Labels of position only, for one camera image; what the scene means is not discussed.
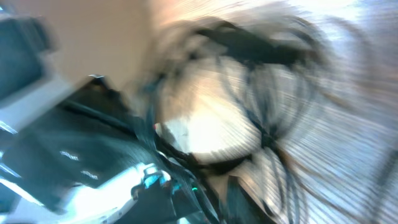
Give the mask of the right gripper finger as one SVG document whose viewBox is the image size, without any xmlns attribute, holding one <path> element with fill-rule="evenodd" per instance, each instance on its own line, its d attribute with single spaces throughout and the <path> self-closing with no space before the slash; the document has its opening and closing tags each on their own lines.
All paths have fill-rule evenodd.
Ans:
<svg viewBox="0 0 398 224">
<path fill-rule="evenodd" d="M 228 177 L 226 211 L 227 223 L 230 224 L 275 224 L 244 190 L 236 176 Z"/>
</svg>

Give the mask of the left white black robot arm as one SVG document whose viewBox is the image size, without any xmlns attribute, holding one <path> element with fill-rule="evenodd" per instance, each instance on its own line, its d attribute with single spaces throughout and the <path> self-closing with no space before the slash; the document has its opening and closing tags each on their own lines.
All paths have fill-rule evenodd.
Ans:
<svg viewBox="0 0 398 224">
<path fill-rule="evenodd" d="M 1 19 L 1 222 L 219 223 L 153 126 L 104 77 L 62 80 L 52 50 L 40 19 Z"/>
</svg>

